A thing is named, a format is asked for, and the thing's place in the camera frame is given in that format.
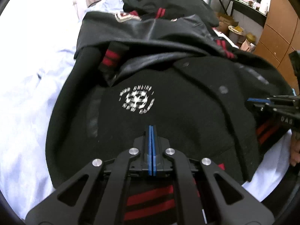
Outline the person's right hand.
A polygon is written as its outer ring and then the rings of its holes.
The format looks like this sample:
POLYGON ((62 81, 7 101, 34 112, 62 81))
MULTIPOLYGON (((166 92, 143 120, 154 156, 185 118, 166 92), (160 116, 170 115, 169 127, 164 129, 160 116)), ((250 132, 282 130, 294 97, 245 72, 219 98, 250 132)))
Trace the person's right hand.
POLYGON ((293 131, 291 136, 289 162, 294 167, 300 162, 299 152, 300 152, 300 136, 298 132, 293 131))

